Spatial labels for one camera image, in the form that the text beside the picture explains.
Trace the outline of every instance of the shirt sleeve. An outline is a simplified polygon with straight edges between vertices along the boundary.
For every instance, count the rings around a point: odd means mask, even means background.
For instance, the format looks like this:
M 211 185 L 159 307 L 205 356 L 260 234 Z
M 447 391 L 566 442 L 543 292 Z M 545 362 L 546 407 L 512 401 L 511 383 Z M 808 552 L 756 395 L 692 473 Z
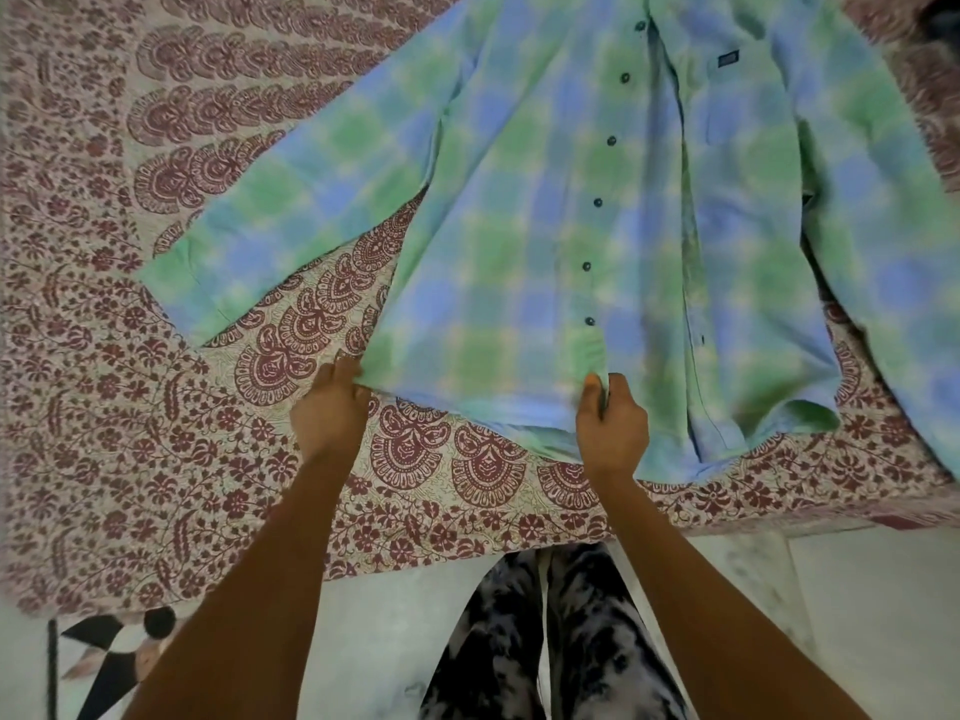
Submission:
M 804 232 L 910 423 L 960 477 L 960 218 L 877 50 L 832 0 L 782 56 L 799 125 Z M 804 15 L 790 16 L 796 30 Z
M 376 227 L 433 173 L 450 102 L 499 0 L 460 0 L 259 156 L 138 273 L 192 345 L 311 260 Z

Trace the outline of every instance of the black and white pants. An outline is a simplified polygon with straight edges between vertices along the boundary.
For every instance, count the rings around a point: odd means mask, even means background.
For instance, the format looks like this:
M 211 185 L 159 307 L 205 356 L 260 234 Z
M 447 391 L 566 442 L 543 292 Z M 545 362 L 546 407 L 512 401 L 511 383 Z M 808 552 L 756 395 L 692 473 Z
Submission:
M 687 720 L 677 683 L 606 547 L 547 550 L 554 720 Z M 546 719 L 537 690 L 543 595 L 534 550 L 503 556 L 486 573 L 443 650 L 421 720 Z

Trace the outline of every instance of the floor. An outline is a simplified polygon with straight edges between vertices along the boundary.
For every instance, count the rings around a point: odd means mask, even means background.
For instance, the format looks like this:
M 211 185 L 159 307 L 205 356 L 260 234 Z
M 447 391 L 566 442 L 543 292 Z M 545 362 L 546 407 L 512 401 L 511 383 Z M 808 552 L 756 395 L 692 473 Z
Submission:
M 691 543 L 875 720 L 960 716 L 960 530 L 763 532 Z M 666 654 L 626 556 L 613 551 Z M 325 586 L 300 716 L 415 717 L 450 629 L 495 561 L 456 560 Z M 130 651 L 143 637 L 124 627 L 116 642 Z M 44 701 L 47 642 L 45 622 L 0 604 L 0 716 L 53 717 Z M 57 673 L 83 653 L 61 647 Z M 91 684 L 92 675 L 62 681 L 55 718 L 76 720 Z M 119 718 L 124 705 L 101 717 Z

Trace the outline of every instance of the red paisley print bedsheet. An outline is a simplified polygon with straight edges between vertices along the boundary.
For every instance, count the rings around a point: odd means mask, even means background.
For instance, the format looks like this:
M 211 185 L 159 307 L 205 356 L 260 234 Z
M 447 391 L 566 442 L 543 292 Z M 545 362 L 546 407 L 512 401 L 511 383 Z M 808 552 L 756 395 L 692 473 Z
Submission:
M 846 0 L 960 190 L 960 72 L 924 0 Z M 144 609 L 213 586 L 297 468 L 286 413 L 359 353 L 416 203 L 293 274 L 201 352 L 131 274 L 250 162 L 452 0 L 5 0 L 4 579 L 35 613 Z M 700 486 L 678 525 L 956 520 L 957 492 L 825 306 L 843 429 L 782 436 Z M 574 465 L 378 394 L 330 578 L 605 537 Z

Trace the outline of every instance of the shirt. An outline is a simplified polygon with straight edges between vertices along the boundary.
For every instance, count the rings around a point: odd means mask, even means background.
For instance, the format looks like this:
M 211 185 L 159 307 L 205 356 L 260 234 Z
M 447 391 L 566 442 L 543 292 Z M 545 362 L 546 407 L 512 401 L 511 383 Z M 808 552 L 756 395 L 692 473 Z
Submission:
M 140 277 L 201 344 L 426 185 L 366 386 L 577 460 L 584 378 L 620 372 L 649 414 L 636 477 L 704 479 L 839 423 L 803 230 L 960 474 L 958 219 L 832 0 L 460 0 Z

